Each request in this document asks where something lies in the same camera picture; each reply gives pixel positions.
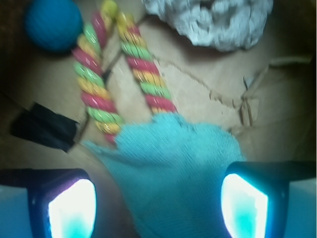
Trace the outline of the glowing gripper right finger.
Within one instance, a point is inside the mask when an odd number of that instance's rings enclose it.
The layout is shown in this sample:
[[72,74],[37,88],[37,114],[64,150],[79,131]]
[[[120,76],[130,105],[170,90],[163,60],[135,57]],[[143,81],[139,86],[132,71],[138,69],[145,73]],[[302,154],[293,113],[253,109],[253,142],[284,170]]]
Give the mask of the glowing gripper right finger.
[[222,182],[221,210],[233,238],[315,238],[317,165],[234,162]]

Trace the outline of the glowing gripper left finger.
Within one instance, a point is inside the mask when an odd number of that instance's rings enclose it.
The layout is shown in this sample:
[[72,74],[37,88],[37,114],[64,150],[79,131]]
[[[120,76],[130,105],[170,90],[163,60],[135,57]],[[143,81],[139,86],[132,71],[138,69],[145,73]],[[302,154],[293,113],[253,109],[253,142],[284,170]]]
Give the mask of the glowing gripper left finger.
[[2,238],[89,238],[96,188],[83,169],[3,169]]

